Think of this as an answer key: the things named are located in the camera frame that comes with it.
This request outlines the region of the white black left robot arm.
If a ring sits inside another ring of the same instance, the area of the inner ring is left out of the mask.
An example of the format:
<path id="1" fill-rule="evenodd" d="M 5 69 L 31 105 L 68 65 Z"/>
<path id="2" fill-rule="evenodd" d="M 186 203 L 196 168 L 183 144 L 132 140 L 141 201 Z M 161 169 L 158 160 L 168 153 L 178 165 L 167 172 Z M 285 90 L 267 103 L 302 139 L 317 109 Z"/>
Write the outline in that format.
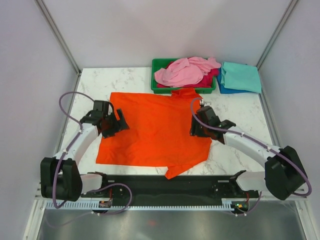
<path id="1" fill-rule="evenodd" d="M 56 209 L 66 202 L 75 202 L 81 195 L 95 193 L 106 196 L 110 185 L 99 172 L 81 174 L 78 165 L 88 147 L 99 136 L 110 138 L 128 130 L 123 111 L 115 109 L 109 101 L 95 100 L 93 109 L 77 121 L 79 130 L 67 146 L 53 157 L 45 157 L 40 163 L 41 195 L 52 199 Z"/>

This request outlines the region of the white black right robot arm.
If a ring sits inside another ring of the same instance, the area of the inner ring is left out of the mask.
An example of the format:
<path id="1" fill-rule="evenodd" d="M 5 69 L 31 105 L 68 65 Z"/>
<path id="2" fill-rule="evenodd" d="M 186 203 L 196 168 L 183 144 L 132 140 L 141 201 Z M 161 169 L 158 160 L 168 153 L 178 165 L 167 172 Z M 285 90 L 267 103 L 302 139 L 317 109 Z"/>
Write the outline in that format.
<path id="1" fill-rule="evenodd" d="M 247 191 L 263 191 L 279 200 L 286 200 L 291 195 L 307 197 L 312 193 L 311 183 L 293 147 L 263 142 L 234 122 L 221 121 L 208 105 L 202 105 L 191 113 L 191 136 L 210 138 L 232 147 L 263 168 L 263 171 L 242 170 L 234 174 L 229 184 L 233 196 L 240 197 Z"/>

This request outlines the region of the orange t shirt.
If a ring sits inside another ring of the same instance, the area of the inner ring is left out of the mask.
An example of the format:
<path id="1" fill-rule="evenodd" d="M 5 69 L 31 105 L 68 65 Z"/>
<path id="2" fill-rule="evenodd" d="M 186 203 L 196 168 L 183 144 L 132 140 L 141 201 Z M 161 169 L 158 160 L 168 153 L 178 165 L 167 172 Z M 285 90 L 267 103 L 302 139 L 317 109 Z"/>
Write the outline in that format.
<path id="1" fill-rule="evenodd" d="M 96 163 L 167 167 L 165 177 L 172 179 L 206 161 L 211 139 L 190 135 L 199 97 L 192 88 L 174 90 L 170 96 L 111 93 L 111 103 L 122 110 L 129 128 L 101 139 Z"/>

